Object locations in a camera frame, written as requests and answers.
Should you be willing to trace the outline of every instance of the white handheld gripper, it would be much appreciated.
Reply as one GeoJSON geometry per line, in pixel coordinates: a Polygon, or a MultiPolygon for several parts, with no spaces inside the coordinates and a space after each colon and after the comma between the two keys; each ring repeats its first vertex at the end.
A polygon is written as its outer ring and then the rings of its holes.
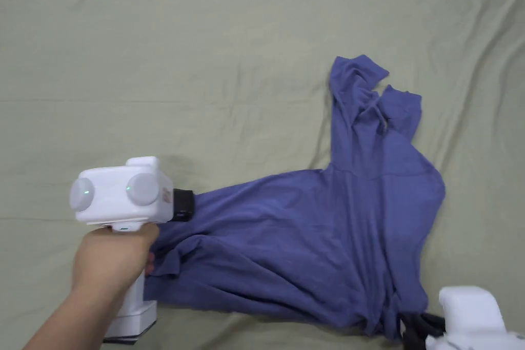
{"type": "MultiPolygon", "coordinates": [[[[144,223],[173,219],[173,193],[158,158],[134,157],[125,166],[82,171],[71,187],[69,205],[78,221],[135,232],[144,223]]],[[[156,301],[144,301],[144,282],[143,272],[126,293],[105,342],[134,343],[155,323],[156,301]]]]}

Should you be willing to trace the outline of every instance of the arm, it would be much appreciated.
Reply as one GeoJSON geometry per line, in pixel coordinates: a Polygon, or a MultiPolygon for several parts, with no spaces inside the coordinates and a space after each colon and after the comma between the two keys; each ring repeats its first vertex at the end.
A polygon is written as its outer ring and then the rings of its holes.
{"type": "Polygon", "coordinates": [[[143,269],[153,270],[149,248],[157,236],[155,224],[125,235],[109,228],[86,235],[74,259],[70,294],[24,350],[100,348],[128,288],[143,269]]]}

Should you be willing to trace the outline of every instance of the hand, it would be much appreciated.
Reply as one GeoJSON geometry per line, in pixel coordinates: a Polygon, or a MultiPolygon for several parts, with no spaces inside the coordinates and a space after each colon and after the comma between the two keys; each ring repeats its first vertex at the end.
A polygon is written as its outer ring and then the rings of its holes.
{"type": "Polygon", "coordinates": [[[73,289],[123,295],[140,273],[153,270],[150,247],[158,227],[146,223],[135,233],[116,234],[109,227],[87,234],[80,244],[73,265],[73,289]]]}

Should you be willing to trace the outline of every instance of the bed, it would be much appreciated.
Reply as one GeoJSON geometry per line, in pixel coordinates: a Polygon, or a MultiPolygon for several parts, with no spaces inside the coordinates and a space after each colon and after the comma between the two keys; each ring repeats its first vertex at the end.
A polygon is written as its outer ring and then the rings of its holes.
{"type": "MultiPolygon", "coordinates": [[[[18,349],[66,295],[88,229],[84,169],[156,155],[205,192],[323,168],[327,75],[367,54],[422,95],[413,144],[447,196],[421,281],[492,291],[525,331],[525,0],[0,0],[0,338],[18,349]]],[[[137,349],[376,348],[382,338],[162,307],[137,349]]]]}

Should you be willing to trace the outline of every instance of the blue shirt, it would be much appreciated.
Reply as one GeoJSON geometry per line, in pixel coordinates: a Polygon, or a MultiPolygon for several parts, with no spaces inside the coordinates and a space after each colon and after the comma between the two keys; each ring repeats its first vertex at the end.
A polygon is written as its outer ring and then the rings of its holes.
{"type": "Polygon", "coordinates": [[[192,221],[160,226],[146,298],[398,337],[397,313],[428,304],[419,259],[445,187],[411,144],[421,97],[372,91],[387,75],[337,58],[329,166],[198,195],[192,221]]]}

